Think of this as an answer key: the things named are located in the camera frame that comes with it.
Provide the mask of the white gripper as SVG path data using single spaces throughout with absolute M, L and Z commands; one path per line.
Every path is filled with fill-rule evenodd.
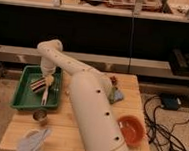
M 47 87 L 50 87 L 53 83 L 54 77 L 52 74 L 55 72 L 55 69 L 56 65 L 54 63 L 50 62 L 46 58 L 41 59 L 41 72 L 43 75 L 46 75 L 44 79 Z

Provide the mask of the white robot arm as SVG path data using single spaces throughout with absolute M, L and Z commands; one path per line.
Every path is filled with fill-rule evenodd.
M 38 44 L 43 74 L 57 66 L 70 76 L 69 97 L 85 151 L 129 151 L 112 114 L 109 95 L 112 81 L 107 75 L 62 52 L 58 39 Z

